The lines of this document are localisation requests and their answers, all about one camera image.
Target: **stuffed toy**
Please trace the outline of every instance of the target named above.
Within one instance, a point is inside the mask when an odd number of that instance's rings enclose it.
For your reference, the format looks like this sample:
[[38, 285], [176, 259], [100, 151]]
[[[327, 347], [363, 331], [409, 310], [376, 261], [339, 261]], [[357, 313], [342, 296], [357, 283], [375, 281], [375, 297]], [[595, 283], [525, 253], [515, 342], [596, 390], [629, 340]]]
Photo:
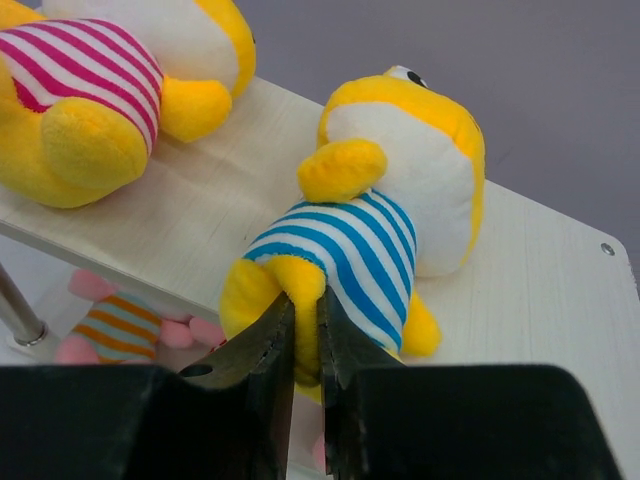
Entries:
[[[472, 115], [415, 72], [397, 66], [342, 85], [321, 116], [317, 151], [297, 172], [304, 201], [229, 272], [220, 301], [227, 337], [286, 292], [297, 386], [319, 401], [316, 304], [330, 286], [391, 355], [434, 353], [441, 332], [415, 276], [450, 274], [469, 258], [483, 218], [484, 156]], [[319, 441], [317, 458], [321, 449]]]
[[149, 363], [158, 342], [176, 349], [200, 342], [212, 350], [225, 343], [220, 326], [147, 300], [88, 270], [76, 270], [68, 290], [94, 304], [60, 343], [57, 363]]
[[232, 0], [0, 0], [0, 183], [74, 208], [138, 179], [158, 132], [196, 141], [256, 66]]

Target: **screw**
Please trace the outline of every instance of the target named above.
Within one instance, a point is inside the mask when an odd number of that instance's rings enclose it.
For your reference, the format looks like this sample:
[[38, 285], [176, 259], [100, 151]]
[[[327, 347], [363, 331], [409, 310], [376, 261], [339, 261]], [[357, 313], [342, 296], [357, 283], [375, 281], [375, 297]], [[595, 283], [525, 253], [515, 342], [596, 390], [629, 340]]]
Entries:
[[608, 243], [603, 243], [602, 245], [600, 245], [600, 248], [602, 248], [602, 251], [604, 253], [606, 253], [607, 255], [610, 255], [612, 257], [616, 254], [616, 251]]

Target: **striped shirt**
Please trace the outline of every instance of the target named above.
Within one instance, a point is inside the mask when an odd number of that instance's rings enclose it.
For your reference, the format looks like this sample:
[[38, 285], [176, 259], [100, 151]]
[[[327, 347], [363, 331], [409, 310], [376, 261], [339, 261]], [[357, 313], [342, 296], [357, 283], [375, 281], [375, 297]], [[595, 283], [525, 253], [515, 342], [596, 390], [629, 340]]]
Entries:
[[409, 216], [374, 190], [344, 204], [297, 204], [256, 238], [245, 258], [264, 265], [294, 255], [314, 263], [349, 318], [380, 346], [398, 351], [416, 250]]
[[42, 113], [62, 98], [100, 103], [129, 119], [150, 152], [163, 74], [130, 33], [102, 20], [46, 20], [0, 31], [0, 54], [18, 99]]
[[153, 360], [162, 319], [146, 303], [123, 292], [96, 303], [72, 333], [93, 345], [102, 363]]

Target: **blue and white striped shirt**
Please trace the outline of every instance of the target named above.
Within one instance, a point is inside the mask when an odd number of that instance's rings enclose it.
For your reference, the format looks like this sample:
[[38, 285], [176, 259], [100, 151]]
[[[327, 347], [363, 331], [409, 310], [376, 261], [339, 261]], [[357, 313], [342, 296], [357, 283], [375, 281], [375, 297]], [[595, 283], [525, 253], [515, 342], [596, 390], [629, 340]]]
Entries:
[[349, 318], [379, 345], [398, 351], [416, 262], [407, 213], [372, 190], [342, 204], [301, 202], [274, 222], [244, 258], [264, 265], [293, 255], [320, 267]]

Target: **stuffed toy head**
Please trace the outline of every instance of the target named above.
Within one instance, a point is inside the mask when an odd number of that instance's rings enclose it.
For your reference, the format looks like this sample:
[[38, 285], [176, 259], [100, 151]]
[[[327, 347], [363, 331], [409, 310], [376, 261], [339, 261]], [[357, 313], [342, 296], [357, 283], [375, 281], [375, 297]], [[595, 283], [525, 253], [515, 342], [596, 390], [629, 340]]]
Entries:
[[197, 341], [215, 349], [225, 341], [218, 325], [145, 298], [88, 270], [76, 270], [68, 289], [93, 305], [60, 343], [55, 357], [58, 363], [152, 362], [158, 342], [185, 349]]
[[327, 286], [390, 354], [436, 350], [440, 330], [415, 276], [449, 273], [465, 261], [484, 182], [473, 117], [401, 67], [336, 90], [318, 139], [298, 170], [306, 201], [253, 241], [220, 302], [231, 338], [286, 292], [296, 310], [296, 381], [316, 399], [316, 304]]
[[196, 141], [255, 72], [230, 0], [0, 0], [0, 182], [74, 208], [145, 171], [159, 131]]

